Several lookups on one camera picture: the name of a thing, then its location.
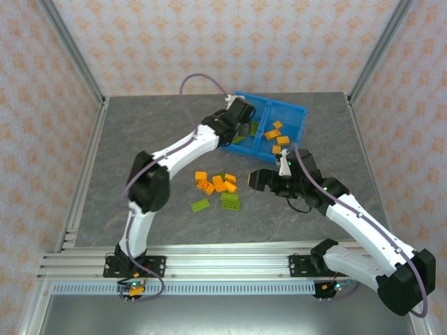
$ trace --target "orange lego brick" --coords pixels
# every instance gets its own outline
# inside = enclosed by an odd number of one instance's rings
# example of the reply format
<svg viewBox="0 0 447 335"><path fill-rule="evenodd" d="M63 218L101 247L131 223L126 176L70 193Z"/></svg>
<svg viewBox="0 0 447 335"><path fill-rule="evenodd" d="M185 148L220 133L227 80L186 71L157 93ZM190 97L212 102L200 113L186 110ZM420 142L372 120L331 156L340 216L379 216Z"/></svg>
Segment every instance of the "orange lego brick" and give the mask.
<svg viewBox="0 0 447 335"><path fill-rule="evenodd" d="M280 129L282 127L282 123L280 121L275 121L275 122L273 122L273 126L276 129Z"/></svg>
<svg viewBox="0 0 447 335"><path fill-rule="evenodd" d="M208 180L200 180L197 184L197 188L204 191L206 194L211 195L214 192L214 186Z"/></svg>
<svg viewBox="0 0 447 335"><path fill-rule="evenodd" d="M234 193L237 190L237 186L235 184L230 183L229 181L225 180L224 184L226 186L226 189L230 193Z"/></svg>
<svg viewBox="0 0 447 335"><path fill-rule="evenodd" d="M217 175L212 178L212 183L216 188L216 192L226 191L226 186L221 176Z"/></svg>
<svg viewBox="0 0 447 335"><path fill-rule="evenodd" d="M278 145L285 145L290 144L291 141L289 140L288 136L280 136L277 137Z"/></svg>
<svg viewBox="0 0 447 335"><path fill-rule="evenodd" d="M225 173L224 179L230 183L236 184L236 176L233 176L232 174Z"/></svg>
<svg viewBox="0 0 447 335"><path fill-rule="evenodd" d="M272 148L273 154L279 154L281 152L281 146L280 145L274 145Z"/></svg>
<svg viewBox="0 0 447 335"><path fill-rule="evenodd" d="M268 131L265 134L265 138L267 138L267 140L271 140L272 138L275 138L276 136L280 136L281 132L278 129L273 129L272 131Z"/></svg>
<svg viewBox="0 0 447 335"><path fill-rule="evenodd" d="M196 183L198 183L200 180L207 179L208 175L206 172L203 171L196 171Z"/></svg>
<svg viewBox="0 0 447 335"><path fill-rule="evenodd" d="M205 190L205 193L207 195L211 195L214 192L214 185L211 183L208 183L208 184L209 185L208 185L207 189Z"/></svg>

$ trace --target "black mounting bracket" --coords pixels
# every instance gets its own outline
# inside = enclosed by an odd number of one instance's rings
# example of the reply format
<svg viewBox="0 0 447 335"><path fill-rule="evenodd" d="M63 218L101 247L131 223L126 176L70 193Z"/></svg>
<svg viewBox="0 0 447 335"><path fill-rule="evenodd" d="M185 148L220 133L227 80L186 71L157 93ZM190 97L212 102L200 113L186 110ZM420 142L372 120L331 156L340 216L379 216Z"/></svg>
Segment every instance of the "black mounting bracket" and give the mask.
<svg viewBox="0 0 447 335"><path fill-rule="evenodd" d="M166 256L146 255L145 259L139 263L158 274L161 278L165 276ZM134 273L134 271L127 269L123 263L118 260L116 255L110 254L105 257L104 278L130 278L133 277ZM138 273L140 273L141 276L145 276L142 270Z"/></svg>
<svg viewBox="0 0 447 335"><path fill-rule="evenodd" d="M288 270L292 278L335 276L335 272L329 269L315 267L310 255L298 255L297 253L288 257Z"/></svg>

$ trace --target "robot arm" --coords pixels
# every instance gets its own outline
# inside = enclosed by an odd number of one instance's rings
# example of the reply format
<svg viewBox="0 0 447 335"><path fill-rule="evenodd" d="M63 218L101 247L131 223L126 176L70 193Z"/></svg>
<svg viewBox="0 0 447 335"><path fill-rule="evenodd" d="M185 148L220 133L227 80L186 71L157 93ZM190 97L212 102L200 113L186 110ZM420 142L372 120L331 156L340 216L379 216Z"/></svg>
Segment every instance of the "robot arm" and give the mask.
<svg viewBox="0 0 447 335"><path fill-rule="evenodd" d="M377 291L382 302L394 313L406 315L422 299L416 277L408 262L402 257L405 253L416 266L427 294L434 290L435 259L423 249L417 252L387 231L378 221L363 209L349 190L335 178L323 178L316 167L312 155L305 149L299 155L309 172L323 190L341 200L360 214L331 200L317 189L306 177L294 152L283 150L277 154L279 171L257 170L250 174L249 185L257 191L264 191L268 185L276 196L283 198L304 198L312 208L343 227L362 245L372 258L366 258L340 246L336 241L327 239L311 250L311 261L315 268L329 269L343 273ZM362 216L368 217L379 229L391 238L397 248L370 225Z"/></svg>
<svg viewBox="0 0 447 335"><path fill-rule="evenodd" d="M158 161L141 175L129 189L129 216L125 233L115 247L119 263L131 271L131 256L140 264L145 258L147 235L155 214L169 199L169 181L186 165L203 154L230 144L237 135L246 135L255 109L237 96L227 97L227 109L205 117L197 130L168 148L148 154L141 151L135 158L128 182L151 162Z"/></svg>

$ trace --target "metal floor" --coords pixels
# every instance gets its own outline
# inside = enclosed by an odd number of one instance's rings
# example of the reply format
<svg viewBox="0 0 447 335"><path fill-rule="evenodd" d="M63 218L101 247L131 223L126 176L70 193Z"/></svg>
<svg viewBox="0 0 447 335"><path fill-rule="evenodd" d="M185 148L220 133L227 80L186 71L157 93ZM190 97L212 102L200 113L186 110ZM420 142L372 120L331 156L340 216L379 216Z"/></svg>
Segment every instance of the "metal floor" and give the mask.
<svg viewBox="0 0 447 335"><path fill-rule="evenodd" d="M41 335L414 335L364 286L346 299L310 295L175 296L124 304L118 296L55 295Z"/></svg>

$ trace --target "wallpaper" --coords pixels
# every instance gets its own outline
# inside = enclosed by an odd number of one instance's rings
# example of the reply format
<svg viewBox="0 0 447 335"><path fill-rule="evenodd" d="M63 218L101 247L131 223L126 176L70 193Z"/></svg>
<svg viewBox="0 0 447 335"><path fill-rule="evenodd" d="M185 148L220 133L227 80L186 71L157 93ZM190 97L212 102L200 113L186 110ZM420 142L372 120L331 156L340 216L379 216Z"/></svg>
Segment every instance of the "wallpaper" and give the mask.
<svg viewBox="0 0 447 335"><path fill-rule="evenodd" d="M437 257L431 312L447 329L447 6L416 1L356 106L386 207L404 241Z"/></svg>
<svg viewBox="0 0 447 335"><path fill-rule="evenodd" d="M56 0L101 91L350 92L398 0ZM215 93L192 80L188 94Z"/></svg>
<svg viewBox="0 0 447 335"><path fill-rule="evenodd" d="M37 1L0 1L0 334L54 250L97 109Z"/></svg>

